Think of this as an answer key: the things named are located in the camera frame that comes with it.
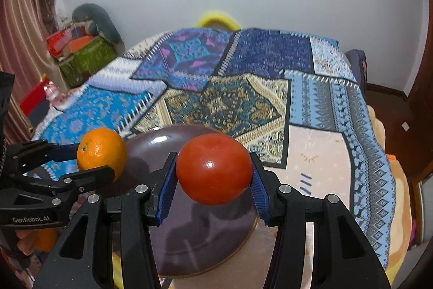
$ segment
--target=tomato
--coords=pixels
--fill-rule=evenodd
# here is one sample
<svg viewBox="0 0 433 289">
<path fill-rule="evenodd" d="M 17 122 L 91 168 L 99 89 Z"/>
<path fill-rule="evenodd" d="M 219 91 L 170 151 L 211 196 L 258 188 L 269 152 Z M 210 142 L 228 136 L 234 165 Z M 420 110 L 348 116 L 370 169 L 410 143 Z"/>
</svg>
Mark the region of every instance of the tomato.
<svg viewBox="0 0 433 289">
<path fill-rule="evenodd" d="M 252 161 L 235 139 L 222 133 L 205 134 L 182 147 L 176 175 L 190 198 L 217 206 L 234 200 L 250 185 Z"/>
</svg>

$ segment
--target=blue patterned quilt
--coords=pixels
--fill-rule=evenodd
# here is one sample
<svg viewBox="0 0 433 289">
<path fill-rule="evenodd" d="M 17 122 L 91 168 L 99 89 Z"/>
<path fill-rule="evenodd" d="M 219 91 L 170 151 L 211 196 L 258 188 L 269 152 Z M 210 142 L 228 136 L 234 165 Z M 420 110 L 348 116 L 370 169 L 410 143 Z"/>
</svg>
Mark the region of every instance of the blue patterned quilt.
<svg viewBox="0 0 433 289">
<path fill-rule="evenodd" d="M 284 174 L 296 170 L 290 156 L 300 148 L 297 136 L 324 132 L 330 142 L 345 143 L 335 166 L 339 158 L 348 158 L 346 206 L 386 267 L 395 180 L 342 57 L 335 41 L 297 32 L 168 32 L 126 52 L 64 106 L 51 108 L 34 139 L 66 144 L 97 126 L 127 136 L 171 124 L 203 124 L 236 138 L 265 166 Z M 318 158 L 314 149 L 314 141 L 305 142 L 299 156 L 303 162 Z M 74 161 L 46 168 L 53 178 L 77 169 Z M 303 183 L 298 189 L 315 196 L 312 177 L 296 173 Z M 316 185 L 331 175 L 317 173 Z"/>
</svg>

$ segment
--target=yellow handle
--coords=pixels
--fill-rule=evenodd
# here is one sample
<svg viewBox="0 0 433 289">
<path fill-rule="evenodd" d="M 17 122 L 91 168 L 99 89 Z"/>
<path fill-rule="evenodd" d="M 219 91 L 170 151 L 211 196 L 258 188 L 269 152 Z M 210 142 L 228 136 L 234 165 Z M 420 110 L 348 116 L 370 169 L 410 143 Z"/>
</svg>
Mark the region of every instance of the yellow handle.
<svg viewBox="0 0 433 289">
<path fill-rule="evenodd" d="M 210 27 L 212 23 L 222 24 L 225 28 L 230 31 L 240 30 L 241 27 L 231 19 L 228 15 L 221 13 L 219 11 L 211 11 L 203 15 L 198 21 L 196 28 L 207 28 Z"/>
<path fill-rule="evenodd" d="M 123 289 L 122 264 L 117 253 L 113 252 L 113 279 L 117 289 Z"/>
</svg>

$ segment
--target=purple plate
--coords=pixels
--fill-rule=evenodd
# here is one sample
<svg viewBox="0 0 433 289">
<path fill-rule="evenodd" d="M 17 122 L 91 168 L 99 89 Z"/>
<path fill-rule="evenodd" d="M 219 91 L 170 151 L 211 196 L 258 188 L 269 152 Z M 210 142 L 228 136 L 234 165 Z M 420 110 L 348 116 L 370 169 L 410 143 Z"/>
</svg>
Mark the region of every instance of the purple plate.
<svg viewBox="0 0 433 289">
<path fill-rule="evenodd" d="M 112 185 L 99 190 L 109 197 L 145 184 L 152 171 L 162 168 L 171 151 L 179 152 L 193 137 L 215 132 L 201 125 L 172 125 L 140 134 L 126 143 L 125 172 Z M 222 206 L 191 200 L 178 184 L 168 217 L 149 227 L 156 267 L 161 277 L 183 277 L 210 270 L 232 256 L 248 239 L 257 219 L 250 189 Z M 119 228 L 113 249 L 120 249 Z"/>
</svg>

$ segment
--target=curtain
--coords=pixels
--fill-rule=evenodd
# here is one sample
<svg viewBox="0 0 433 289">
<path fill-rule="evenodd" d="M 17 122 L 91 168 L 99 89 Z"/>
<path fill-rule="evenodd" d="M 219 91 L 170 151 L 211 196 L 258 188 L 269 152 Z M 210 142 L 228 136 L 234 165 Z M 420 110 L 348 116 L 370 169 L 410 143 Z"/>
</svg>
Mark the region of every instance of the curtain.
<svg viewBox="0 0 433 289">
<path fill-rule="evenodd" d="M 67 91 L 45 38 L 56 31 L 55 0 L 0 0 L 0 71 L 15 74 L 15 84 L 4 123 L 8 143 L 27 141 L 31 124 L 19 108 L 20 101 L 43 74 Z"/>
</svg>

